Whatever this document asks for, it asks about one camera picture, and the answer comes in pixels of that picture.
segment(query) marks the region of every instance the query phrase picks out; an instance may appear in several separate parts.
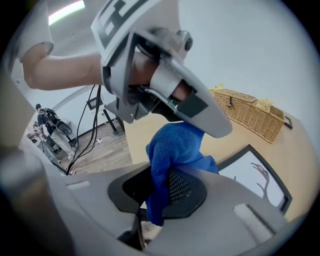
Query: blue towel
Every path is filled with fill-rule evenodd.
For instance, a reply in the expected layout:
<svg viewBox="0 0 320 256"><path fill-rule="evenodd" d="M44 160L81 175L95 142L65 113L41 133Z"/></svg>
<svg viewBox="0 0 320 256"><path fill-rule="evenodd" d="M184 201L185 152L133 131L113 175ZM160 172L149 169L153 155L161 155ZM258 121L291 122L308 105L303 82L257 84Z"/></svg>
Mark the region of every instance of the blue towel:
<svg viewBox="0 0 320 256"><path fill-rule="evenodd" d="M218 172L212 156L205 157L199 152L204 134L187 122L169 123L158 130L146 146L154 190L145 202L147 217L153 224L163 225L162 210L169 203L166 180L170 166L188 166Z"/></svg>

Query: wooden table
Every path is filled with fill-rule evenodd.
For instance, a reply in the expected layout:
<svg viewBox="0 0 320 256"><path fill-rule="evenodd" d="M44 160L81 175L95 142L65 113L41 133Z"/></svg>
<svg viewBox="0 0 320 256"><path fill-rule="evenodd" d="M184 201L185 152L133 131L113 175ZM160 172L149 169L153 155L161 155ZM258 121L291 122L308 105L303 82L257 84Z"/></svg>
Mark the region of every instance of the wooden table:
<svg viewBox="0 0 320 256"><path fill-rule="evenodd" d="M247 128L232 121L232 133L223 138L204 135L201 153L211 155L217 162L251 144L270 164L289 190L292 201L285 214L288 221L304 214L310 208L319 190L320 168L314 148L300 121L289 114L292 130L283 126L273 144L269 144ZM133 164L148 162L146 145L167 120L158 114L131 124L124 123Z"/></svg>

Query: wooden floor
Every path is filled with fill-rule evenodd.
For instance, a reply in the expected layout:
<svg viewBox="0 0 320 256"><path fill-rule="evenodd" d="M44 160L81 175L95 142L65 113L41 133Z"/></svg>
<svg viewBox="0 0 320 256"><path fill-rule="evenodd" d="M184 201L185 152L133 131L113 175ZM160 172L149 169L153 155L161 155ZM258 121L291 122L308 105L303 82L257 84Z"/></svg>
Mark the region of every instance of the wooden floor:
<svg viewBox="0 0 320 256"><path fill-rule="evenodd" d="M122 131L116 122L114 122L114 125L119 131ZM132 164L126 134L124 133L115 137L112 136L114 136L114 134L110 124L98 128L97 139L101 139L102 142L96 142L90 153L80 157L74 163L72 169L75 170L76 174L98 173ZM76 156L85 149L90 138L91 132L79 138L79 148ZM90 144L84 153L92 148L92 144L93 143ZM61 159L61 165L64 168L70 163L67 154L62 150L60 151L59 159Z"/></svg>

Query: ceiling light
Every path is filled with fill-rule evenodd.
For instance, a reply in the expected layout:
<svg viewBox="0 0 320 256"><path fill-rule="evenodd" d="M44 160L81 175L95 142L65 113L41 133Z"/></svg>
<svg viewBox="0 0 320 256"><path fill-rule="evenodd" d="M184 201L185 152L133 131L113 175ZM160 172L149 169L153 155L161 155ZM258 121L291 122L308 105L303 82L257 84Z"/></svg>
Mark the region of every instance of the ceiling light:
<svg viewBox="0 0 320 256"><path fill-rule="evenodd" d="M52 25L53 23L57 22L58 20L64 18L65 16L72 14L78 10L81 10L85 8L85 3L84 1L76 1L73 2L60 10L57 10L55 13L51 14L49 16L49 26Z"/></svg>

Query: wicker basket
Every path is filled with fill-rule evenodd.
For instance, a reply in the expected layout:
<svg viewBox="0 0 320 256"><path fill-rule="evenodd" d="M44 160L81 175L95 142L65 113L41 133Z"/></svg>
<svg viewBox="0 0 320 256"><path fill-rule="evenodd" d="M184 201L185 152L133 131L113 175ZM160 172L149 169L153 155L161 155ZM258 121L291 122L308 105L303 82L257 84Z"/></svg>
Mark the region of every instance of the wicker basket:
<svg viewBox="0 0 320 256"><path fill-rule="evenodd" d="M253 96L229 90L220 89L211 92L229 119L248 128L269 143L277 137L283 126L284 113L271 106L269 111L256 107L257 99Z"/></svg>

